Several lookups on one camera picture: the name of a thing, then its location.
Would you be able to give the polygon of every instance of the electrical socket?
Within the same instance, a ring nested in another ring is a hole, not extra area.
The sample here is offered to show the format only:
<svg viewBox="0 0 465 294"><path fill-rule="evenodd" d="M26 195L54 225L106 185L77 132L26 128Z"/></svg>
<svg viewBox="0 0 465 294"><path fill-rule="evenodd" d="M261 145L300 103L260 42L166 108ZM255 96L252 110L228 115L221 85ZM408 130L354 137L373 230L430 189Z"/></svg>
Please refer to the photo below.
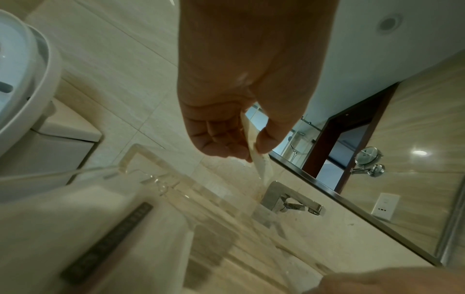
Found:
<svg viewBox="0 0 465 294"><path fill-rule="evenodd" d="M374 205L372 211L372 216L390 222L400 198L401 197L399 195L394 194L379 194L378 201Z"/></svg>

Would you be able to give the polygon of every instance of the white ceiling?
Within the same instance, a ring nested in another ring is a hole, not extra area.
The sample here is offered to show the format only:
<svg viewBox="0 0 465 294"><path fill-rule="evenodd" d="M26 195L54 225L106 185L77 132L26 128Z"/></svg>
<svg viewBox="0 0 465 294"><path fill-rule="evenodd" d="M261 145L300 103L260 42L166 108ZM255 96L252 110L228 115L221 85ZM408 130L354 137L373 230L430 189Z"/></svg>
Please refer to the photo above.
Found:
<svg viewBox="0 0 465 294"><path fill-rule="evenodd" d="M402 25L377 34L380 20L394 13ZM305 117L325 121L464 48L465 0L341 0Z"/></svg>

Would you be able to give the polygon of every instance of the door frame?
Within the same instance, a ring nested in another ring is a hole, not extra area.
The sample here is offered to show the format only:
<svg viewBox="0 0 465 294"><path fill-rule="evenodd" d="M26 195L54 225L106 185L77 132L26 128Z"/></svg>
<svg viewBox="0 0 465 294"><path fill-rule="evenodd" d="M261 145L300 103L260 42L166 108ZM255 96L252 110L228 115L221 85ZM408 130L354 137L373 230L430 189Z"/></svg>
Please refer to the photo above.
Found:
<svg viewBox="0 0 465 294"><path fill-rule="evenodd" d="M354 155L344 169L334 189L336 193L340 194L345 183L349 179L351 169L355 167L355 155L368 144L398 85L399 83L395 83L375 95L331 116L310 149L309 155L302 166L302 170L316 178L325 161L330 158L329 153L333 149L341 133L368 124L368 128L356 147Z"/></svg>

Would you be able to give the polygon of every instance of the round wall mirror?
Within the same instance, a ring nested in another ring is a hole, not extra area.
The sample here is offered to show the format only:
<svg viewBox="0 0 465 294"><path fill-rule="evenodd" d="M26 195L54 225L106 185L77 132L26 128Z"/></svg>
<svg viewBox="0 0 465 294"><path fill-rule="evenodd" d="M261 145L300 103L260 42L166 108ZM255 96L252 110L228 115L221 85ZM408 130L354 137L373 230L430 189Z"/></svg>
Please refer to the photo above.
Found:
<svg viewBox="0 0 465 294"><path fill-rule="evenodd" d="M360 167L373 165L381 159L381 152L375 147L367 147L355 156L355 163Z"/></svg>

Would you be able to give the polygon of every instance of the ceiling light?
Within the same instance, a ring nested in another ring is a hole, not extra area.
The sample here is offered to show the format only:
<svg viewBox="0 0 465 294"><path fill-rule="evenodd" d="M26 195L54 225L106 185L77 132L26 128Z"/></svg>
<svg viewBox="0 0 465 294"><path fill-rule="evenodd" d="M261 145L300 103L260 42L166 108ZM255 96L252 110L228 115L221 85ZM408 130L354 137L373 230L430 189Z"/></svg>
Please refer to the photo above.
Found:
<svg viewBox="0 0 465 294"><path fill-rule="evenodd" d="M423 151L423 150L414 150L414 151L412 151L412 153L415 154L415 155L419 155L419 156L426 156L426 155L428 155L428 152Z"/></svg>
<svg viewBox="0 0 465 294"><path fill-rule="evenodd" d="M386 35L395 31L402 24L402 15L391 14L384 17L376 26L376 31L381 35Z"/></svg>

